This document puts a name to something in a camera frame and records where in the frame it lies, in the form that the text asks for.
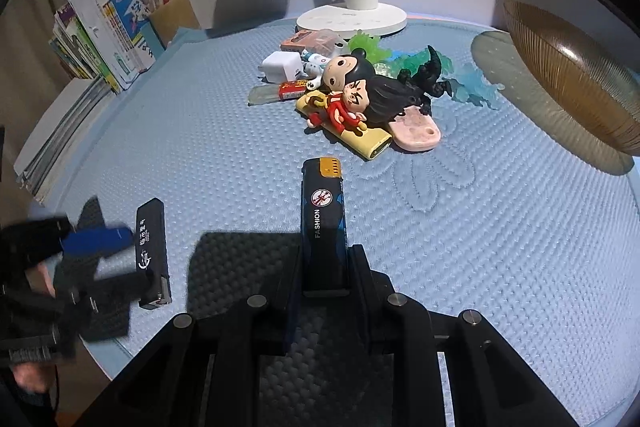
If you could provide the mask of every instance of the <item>round logo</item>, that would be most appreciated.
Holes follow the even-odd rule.
[[[311,194],[311,202],[315,206],[327,206],[334,197],[326,188],[318,188],[313,194]]]

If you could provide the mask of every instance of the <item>lamp base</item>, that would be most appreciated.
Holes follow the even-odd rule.
[[[395,6],[379,3],[374,10],[349,10],[345,3],[320,6],[298,17],[301,30],[330,29],[343,39],[358,30],[369,35],[390,35],[406,26],[406,13]]]

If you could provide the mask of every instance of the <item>small cardboard box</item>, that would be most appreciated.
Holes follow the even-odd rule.
[[[170,0],[149,16],[162,45],[166,48],[178,28],[200,29],[200,23],[189,0]]]

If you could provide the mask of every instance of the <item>ribbed glass bowl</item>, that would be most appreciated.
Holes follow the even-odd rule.
[[[506,22],[520,57],[556,102],[593,136],[640,155],[640,86],[590,36],[530,4],[507,0]]]

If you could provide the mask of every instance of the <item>beige curtain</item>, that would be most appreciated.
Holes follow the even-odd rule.
[[[69,77],[49,47],[53,15],[65,0],[10,0],[0,16],[0,123],[6,127],[0,224],[24,219],[30,195],[15,183],[14,162]]]

